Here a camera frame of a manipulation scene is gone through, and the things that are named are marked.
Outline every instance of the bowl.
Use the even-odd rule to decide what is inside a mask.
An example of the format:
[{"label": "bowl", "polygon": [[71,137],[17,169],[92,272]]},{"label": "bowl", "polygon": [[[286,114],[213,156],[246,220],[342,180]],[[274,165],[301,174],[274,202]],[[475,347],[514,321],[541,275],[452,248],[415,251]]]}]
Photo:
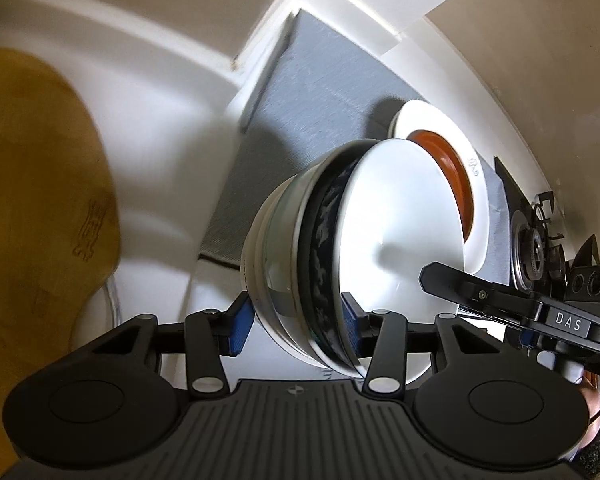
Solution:
[{"label": "bowl", "polygon": [[256,319],[280,348],[307,364],[325,368],[324,364],[309,357],[298,348],[286,333],[271,304],[262,272],[262,243],[265,227],[269,224],[274,206],[293,179],[294,177],[285,180],[267,197],[251,223],[240,258],[242,287],[249,293]]},{"label": "bowl", "polygon": [[266,316],[275,314],[285,334],[305,355],[345,375],[359,374],[327,346],[315,340],[298,292],[298,240],[306,205],[324,176],[343,164],[359,160],[378,141],[355,140],[323,157],[296,175],[277,200],[264,228],[262,273],[269,298]]},{"label": "bowl", "polygon": [[[422,267],[441,262],[464,269],[462,224],[446,176],[414,142],[385,140],[362,157],[349,177],[334,226],[333,296],[338,330],[346,334],[340,293],[363,310],[387,309],[409,322],[433,323],[458,305],[425,293]],[[350,356],[365,374],[365,363]],[[411,355],[407,381],[429,367]]]}]

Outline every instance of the cutting board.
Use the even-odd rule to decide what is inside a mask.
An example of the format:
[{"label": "cutting board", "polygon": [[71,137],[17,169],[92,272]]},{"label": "cutting board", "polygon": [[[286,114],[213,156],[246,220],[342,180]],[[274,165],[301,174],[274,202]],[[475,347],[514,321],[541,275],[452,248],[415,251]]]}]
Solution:
[{"label": "cutting board", "polygon": [[48,64],[0,49],[0,473],[16,460],[4,399],[67,354],[119,257],[113,182],[84,104]]}]

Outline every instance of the circular pad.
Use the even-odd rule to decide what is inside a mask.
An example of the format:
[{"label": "circular pad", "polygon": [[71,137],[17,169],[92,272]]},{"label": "circular pad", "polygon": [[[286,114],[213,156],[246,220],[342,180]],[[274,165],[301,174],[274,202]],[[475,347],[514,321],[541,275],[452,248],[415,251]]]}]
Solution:
[{"label": "circular pad", "polygon": [[173,427],[178,412],[166,380],[133,359],[103,355],[56,365],[20,383],[2,418],[21,454],[82,469],[151,448]]},{"label": "circular pad", "polygon": [[414,411],[446,452],[501,470],[565,459],[589,424],[575,386],[510,352],[453,356],[420,387]]}]

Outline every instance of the metal rivet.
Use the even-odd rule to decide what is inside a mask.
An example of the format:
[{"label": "metal rivet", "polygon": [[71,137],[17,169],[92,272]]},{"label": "metal rivet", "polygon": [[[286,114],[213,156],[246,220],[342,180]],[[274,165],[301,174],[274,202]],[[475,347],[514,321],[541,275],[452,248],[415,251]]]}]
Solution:
[{"label": "metal rivet", "polygon": [[377,394],[392,394],[400,388],[400,383],[391,377],[376,377],[369,381],[369,389]]},{"label": "metal rivet", "polygon": [[193,381],[191,386],[201,394],[213,394],[222,390],[224,383],[217,377],[200,377]]}]

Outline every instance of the gray drying mat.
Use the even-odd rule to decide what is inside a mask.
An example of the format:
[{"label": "gray drying mat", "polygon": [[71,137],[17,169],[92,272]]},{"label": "gray drying mat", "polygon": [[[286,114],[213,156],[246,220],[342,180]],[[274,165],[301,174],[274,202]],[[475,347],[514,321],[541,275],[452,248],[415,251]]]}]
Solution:
[{"label": "gray drying mat", "polygon": [[[245,137],[202,241],[201,256],[238,267],[242,245],[267,196],[316,158],[356,139],[385,139],[404,102],[422,99],[360,47],[302,11],[286,49],[247,111]],[[509,283],[504,186],[482,161],[491,233],[485,280]]]}]

